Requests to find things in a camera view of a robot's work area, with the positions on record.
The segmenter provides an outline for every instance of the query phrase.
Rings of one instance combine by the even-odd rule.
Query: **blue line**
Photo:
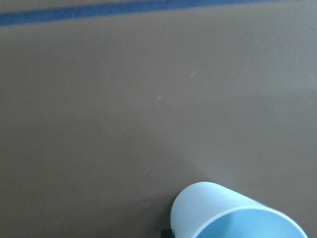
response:
[[[0,26],[258,1],[266,0],[153,0],[48,8],[0,13]]]

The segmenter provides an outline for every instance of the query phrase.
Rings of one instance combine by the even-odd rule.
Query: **plastic cup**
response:
[[[307,238],[283,213],[213,182],[185,188],[170,219],[175,238]]]

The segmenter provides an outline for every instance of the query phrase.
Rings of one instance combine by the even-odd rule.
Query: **black object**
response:
[[[172,229],[163,229],[163,230],[161,230],[160,237],[161,238],[174,238]]]

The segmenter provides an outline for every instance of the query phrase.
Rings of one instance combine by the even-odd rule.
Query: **white mark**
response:
[[[158,101],[159,99],[161,99],[163,97],[163,95],[160,95],[158,98],[155,99],[155,101]]]
[[[193,73],[189,76],[189,78],[193,77],[193,76],[195,75],[195,73],[196,73],[196,71],[193,72]]]
[[[144,170],[142,174],[146,174],[150,169]]]

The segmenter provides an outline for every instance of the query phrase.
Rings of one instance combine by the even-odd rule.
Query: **blue tape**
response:
[[[153,0],[48,8],[0,13],[0,26],[259,1],[267,0]]]

